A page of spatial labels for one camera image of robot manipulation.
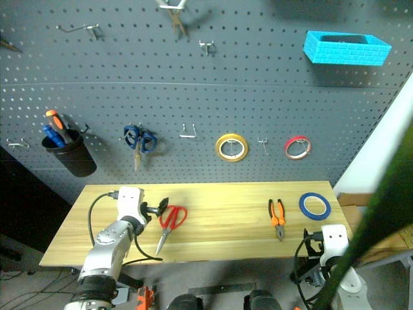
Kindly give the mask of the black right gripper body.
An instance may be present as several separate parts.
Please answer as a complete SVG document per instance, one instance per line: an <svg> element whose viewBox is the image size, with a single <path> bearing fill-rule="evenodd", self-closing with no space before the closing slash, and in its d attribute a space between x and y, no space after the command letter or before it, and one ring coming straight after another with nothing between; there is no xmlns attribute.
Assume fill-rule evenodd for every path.
<svg viewBox="0 0 413 310"><path fill-rule="evenodd" d="M303 231L305 248L309 258L319 258L323 254L323 233L321 231Z"/></svg>

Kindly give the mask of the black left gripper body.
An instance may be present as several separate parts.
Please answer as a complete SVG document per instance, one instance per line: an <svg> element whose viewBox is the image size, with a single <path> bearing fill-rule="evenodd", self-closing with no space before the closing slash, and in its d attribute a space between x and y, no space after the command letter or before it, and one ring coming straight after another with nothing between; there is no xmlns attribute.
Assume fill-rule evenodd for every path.
<svg viewBox="0 0 413 310"><path fill-rule="evenodd" d="M141 214L143 218L149 223L152 220L151 215L154 214L157 218L160 216L159 209L154 207L149 207L147 202L141 204Z"/></svg>

